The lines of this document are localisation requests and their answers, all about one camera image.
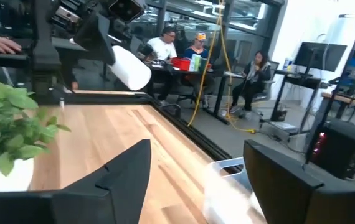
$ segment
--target white t-shirt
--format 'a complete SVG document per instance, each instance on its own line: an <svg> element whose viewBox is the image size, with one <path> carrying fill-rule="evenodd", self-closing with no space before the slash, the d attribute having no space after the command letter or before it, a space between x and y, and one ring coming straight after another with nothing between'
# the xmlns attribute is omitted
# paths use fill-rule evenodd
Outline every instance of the white t-shirt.
<svg viewBox="0 0 355 224"><path fill-rule="evenodd" d="M175 45L173 43L167 44L159 37L150 39L147 44L151 45L154 51L157 53L159 60L166 60L169 58L177 57Z"/></svg>

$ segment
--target woman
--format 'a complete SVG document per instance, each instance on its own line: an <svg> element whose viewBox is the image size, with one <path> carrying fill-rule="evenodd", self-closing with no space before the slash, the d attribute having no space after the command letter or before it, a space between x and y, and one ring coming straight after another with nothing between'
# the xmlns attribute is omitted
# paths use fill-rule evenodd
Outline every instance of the woman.
<svg viewBox="0 0 355 224"><path fill-rule="evenodd" d="M230 113L234 113L240 109L237 106L237 102L239 100L239 96L242 95L245 100L245 117L250 117L253 97L255 94L263 91L263 81L269 80L271 76L270 63L268 60L268 55L266 53L258 51L255 54L254 60L244 68L244 71L241 72L244 77L244 81L233 89L233 102L230 107Z"/></svg>

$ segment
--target green plant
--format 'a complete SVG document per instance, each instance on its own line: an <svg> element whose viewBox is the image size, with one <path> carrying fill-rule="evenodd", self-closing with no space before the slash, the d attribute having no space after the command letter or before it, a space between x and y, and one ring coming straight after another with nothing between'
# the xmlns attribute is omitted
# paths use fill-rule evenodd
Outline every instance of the green plant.
<svg viewBox="0 0 355 224"><path fill-rule="evenodd" d="M25 88L13 88L0 83L0 172L7 176L16 159L29 159L49 149L46 144L58 129L70 131L57 124L57 117L46 121L46 111L29 96Z"/></svg>

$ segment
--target clear plastic container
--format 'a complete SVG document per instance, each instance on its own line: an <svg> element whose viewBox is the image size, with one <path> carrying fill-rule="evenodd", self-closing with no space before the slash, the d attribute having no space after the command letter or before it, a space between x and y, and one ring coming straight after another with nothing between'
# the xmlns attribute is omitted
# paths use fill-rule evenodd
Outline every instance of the clear plastic container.
<svg viewBox="0 0 355 224"><path fill-rule="evenodd" d="M252 188L245 166L242 172L224 175L224 168L244 165L242 157L213 162L206 167L203 214L211 224L265 223L252 206Z"/></svg>

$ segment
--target cap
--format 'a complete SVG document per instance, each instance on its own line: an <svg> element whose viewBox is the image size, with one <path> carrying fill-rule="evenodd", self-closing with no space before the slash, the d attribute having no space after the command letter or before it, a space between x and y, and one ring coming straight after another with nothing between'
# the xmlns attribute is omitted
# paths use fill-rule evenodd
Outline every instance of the cap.
<svg viewBox="0 0 355 224"><path fill-rule="evenodd" d="M197 40L206 40L207 39L207 35L205 33L197 33L196 39Z"/></svg>

